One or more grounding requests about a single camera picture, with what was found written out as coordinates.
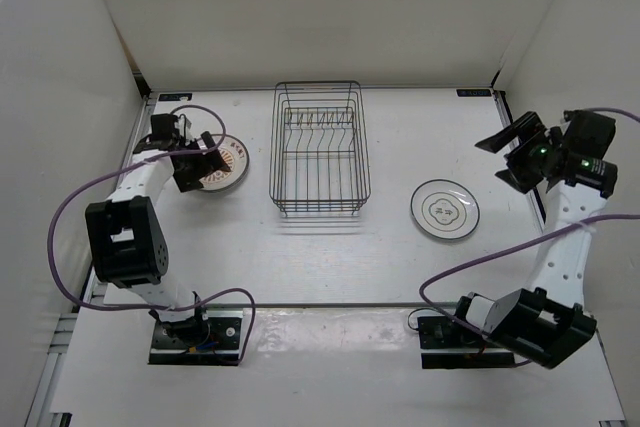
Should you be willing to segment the red-patterned plate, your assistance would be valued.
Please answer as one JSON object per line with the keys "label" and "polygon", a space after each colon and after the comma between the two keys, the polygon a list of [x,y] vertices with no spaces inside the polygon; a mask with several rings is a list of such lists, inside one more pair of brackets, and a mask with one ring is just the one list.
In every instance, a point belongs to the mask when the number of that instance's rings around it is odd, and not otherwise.
{"label": "red-patterned plate", "polygon": [[219,147],[222,159],[228,169],[203,177],[202,190],[209,193],[221,193],[238,187],[249,171],[250,158],[247,147],[237,137],[227,135]]}

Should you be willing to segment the white plate teal rim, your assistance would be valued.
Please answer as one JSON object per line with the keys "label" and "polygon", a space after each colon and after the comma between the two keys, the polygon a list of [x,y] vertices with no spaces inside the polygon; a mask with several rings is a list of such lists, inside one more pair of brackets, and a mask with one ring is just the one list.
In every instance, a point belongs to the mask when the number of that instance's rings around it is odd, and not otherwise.
{"label": "white plate teal rim", "polygon": [[446,179],[420,184],[411,195],[410,214],[419,230],[447,242],[470,237],[481,216],[475,196],[460,183]]}

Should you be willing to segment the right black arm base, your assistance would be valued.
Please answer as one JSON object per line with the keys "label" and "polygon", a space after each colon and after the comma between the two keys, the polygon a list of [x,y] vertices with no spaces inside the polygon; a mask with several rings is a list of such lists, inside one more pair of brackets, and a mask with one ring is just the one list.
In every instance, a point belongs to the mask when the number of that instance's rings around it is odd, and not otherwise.
{"label": "right black arm base", "polygon": [[499,369],[516,366],[513,353],[462,329],[447,317],[429,309],[416,309],[407,327],[419,338],[424,370]]}

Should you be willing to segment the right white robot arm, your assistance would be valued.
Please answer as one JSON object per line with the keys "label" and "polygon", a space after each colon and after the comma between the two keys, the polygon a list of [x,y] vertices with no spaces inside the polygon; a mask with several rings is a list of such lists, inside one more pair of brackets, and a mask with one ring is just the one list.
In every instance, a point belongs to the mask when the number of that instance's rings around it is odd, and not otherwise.
{"label": "right white robot arm", "polygon": [[546,127],[527,112],[499,133],[477,142],[496,153],[511,141],[506,167],[497,177],[521,193],[546,182],[543,241],[525,285],[497,300],[462,297],[449,334],[470,347],[489,343],[553,369],[594,336],[596,321],[584,312],[583,278],[593,233],[587,220],[612,196],[618,168],[605,154],[616,133],[614,119],[591,111],[569,111],[562,126]]}

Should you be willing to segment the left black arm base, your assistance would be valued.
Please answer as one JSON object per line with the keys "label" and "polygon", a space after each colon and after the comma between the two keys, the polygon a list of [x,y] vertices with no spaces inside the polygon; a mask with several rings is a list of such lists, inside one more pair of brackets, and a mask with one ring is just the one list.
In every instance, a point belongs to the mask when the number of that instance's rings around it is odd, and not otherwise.
{"label": "left black arm base", "polygon": [[242,311],[208,310],[179,322],[156,321],[147,363],[155,366],[237,366]]}

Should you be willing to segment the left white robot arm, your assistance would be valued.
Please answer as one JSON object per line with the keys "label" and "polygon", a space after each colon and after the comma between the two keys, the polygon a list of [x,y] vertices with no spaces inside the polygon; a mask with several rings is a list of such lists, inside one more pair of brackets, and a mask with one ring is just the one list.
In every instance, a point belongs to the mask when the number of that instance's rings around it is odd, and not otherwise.
{"label": "left white robot arm", "polygon": [[201,190],[202,180],[228,163],[219,147],[225,133],[190,132],[185,115],[151,117],[151,130],[133,149],[132,169],[104,201],[90,204],[85,220],[94,271],[103,283],[135,294],[166,334],[188,347],[210,336],[200,297],[169,271],[169,251],[155,204],[169,181],[181,193]]}

